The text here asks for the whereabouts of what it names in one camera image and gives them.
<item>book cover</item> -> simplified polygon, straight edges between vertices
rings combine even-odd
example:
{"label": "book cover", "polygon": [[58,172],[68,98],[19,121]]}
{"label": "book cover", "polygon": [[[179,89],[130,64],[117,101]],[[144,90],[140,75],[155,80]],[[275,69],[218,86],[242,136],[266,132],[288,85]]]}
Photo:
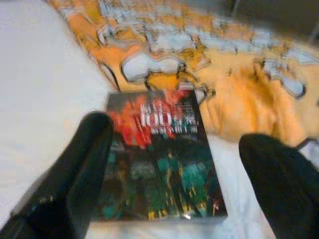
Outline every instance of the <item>book cover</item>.
{"label": "book cover", "polygon": [[193,90],[109,94],[114,138],[96,221],[226,216]]}

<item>black object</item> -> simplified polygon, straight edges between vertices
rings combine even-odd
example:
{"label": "black object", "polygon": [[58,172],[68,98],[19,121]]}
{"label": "black object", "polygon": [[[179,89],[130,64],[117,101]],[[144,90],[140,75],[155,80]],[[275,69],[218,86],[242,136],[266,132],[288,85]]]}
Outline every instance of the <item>black object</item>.
{"label": "black object", "polygon": [[263,134],[244,135],[239,152],[277,239],[318,239],[319,173],[313,165]]}
{"label": "black object", "polygon": [[87,115],[71,142],[25,193],[0,239],[82,239],[100,193],[112,143],[112,123]]}

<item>orange blanket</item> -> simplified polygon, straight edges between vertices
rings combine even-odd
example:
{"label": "orange blanket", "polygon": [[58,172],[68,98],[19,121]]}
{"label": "orange blanket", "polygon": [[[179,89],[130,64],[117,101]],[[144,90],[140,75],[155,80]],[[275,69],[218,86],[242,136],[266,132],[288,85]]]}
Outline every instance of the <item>orange blanket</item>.
{"label": "orange blanket", "polygon": [[50,0],[120,91],[194,88],[208,132],[319,136],[319,52],[165,0]]}

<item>white surface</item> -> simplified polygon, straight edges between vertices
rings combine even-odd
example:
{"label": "white surface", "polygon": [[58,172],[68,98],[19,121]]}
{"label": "white surface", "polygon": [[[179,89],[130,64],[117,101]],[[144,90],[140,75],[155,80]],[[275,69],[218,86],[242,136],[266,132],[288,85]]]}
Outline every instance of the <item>white surface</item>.
{"label": "white surface", "polygon": [[137,82],[137,79],[144,78],[149,72],[177,73],[181,62],[173,57],[165,57],[158,61],[145,53],[136,54],[126,60],[123,65],[123,73],[129,82]]}
{"label": "white surface", "polygon": [[319,141],[309,141],[300,150],[300,153],[308,159],[314,167],[319,171]]}
{"label": "white surface", "polygon": [[[25,190],[61,153],[80,119],[102,109],[111,84],[39,0],[0,0],[0,227]],[[89,239],[272,239],[238,155],[209,138],[229,217],[221,225],[92,225]]]}

